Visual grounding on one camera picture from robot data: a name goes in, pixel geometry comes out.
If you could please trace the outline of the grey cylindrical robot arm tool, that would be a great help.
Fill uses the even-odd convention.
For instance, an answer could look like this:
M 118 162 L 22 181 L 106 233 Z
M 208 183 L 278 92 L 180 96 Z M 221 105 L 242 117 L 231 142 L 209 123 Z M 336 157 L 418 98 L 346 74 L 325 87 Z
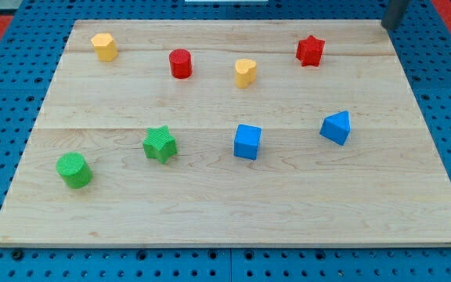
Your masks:
M 402 22 L 409 3 L 410 0 L 390 0 L 381 20 L 381 26 L 387 31 L 397 29 Z

